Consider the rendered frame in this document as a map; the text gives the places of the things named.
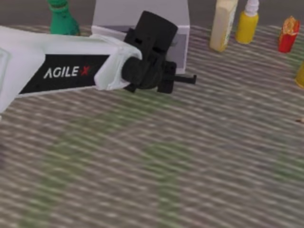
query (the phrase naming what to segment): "red french fries container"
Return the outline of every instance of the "red french fries container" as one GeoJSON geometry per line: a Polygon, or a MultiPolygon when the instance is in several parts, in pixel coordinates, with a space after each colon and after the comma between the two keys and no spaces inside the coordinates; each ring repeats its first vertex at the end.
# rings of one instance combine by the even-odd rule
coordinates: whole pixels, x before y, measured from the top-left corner
{"type": "Polygon", "coordinates": [[[299,30],[300,21],[294,17],[291,16],[284,21],[279,37],[279,52],[288,53],[291,51],[299,30]]]}

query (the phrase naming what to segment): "robotic arm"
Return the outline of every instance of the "robotic arm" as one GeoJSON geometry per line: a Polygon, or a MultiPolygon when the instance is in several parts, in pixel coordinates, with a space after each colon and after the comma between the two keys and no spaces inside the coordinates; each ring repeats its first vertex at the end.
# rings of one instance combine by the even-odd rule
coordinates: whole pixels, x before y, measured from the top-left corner
{"type": "Polygon", "coordinates": [[[177,27],[144,11],[124,42],[25,32],[0,26],[0,114],[17,97],[78,90],[157,88],[170,94],[174,82],[194,84],[196,76],[176,76],[166,54],[177,27]]]}

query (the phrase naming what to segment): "white bottle cap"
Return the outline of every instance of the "white bottle cap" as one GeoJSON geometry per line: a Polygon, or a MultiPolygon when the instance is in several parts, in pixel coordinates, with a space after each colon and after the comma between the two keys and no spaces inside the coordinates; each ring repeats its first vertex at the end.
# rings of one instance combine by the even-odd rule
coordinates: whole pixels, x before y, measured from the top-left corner
{"type": "Polygon", "coordinates": [[[245,6],[245,14],[249,17],[254,17],[257,14],[259,0],[247,0],[245,6]]]}

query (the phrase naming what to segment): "yellow object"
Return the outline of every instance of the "yellow object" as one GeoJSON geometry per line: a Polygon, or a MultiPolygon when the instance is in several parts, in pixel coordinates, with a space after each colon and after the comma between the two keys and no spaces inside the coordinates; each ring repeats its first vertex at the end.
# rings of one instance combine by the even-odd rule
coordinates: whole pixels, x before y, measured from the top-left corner
{"type": "Polygon", "coordinates": [[[244,11],[241,13],[237,32],[236,41],[242,44],[249,44],[253,40],[258,23],[258,14],[251,17],[244,11]]]}
{"type": "Polygon", "coordinates": [[[302,65],[295,78],[295,82],[298,84],[298,86],[304,89],[304,62],[302,62],[302,65]]]}
{"type": "Polygon", "coordinates": [[[238,0],[217,0],[212,32],[210,37],[210,48],[222,52],[226,49],[238,0]]]}

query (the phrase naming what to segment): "gray box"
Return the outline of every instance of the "gray box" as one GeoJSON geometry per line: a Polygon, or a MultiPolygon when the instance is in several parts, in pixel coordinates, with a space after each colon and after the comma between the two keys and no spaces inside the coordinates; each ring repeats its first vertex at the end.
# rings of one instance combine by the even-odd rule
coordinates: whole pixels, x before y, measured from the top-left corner
{"type": "Polygon", "coordinates": [[[177,74],[184,74],[190,33],[188,0],[96,0],[92,33],[123,40],[128,29],[136,26],[144,10],[178,26],[167,60],[177,64],[177,74]]]}

